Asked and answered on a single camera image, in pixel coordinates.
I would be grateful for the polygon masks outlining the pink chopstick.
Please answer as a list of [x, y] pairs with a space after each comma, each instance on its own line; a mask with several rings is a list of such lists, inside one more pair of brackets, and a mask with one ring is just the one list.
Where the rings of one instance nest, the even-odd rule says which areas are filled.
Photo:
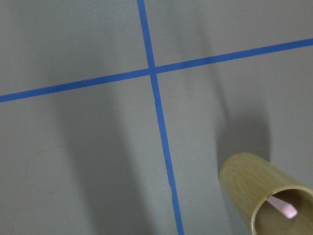
[[277, 197], [271, 196], [267, 199], [267, 202], [288, 219], [292, 219], [298, 215], [297, 209], [292, 204]]

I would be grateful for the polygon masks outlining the bamboo cylindrical cup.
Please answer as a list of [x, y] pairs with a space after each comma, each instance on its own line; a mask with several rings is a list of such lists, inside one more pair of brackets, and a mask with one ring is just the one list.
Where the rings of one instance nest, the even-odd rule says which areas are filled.
[[[270, 162], [247, 152], [229, 157], [219, 183], [253, 235], [311, 235], [313, 190]], [[297, 210], [286, 218], [267, 199], [276, 197]]]

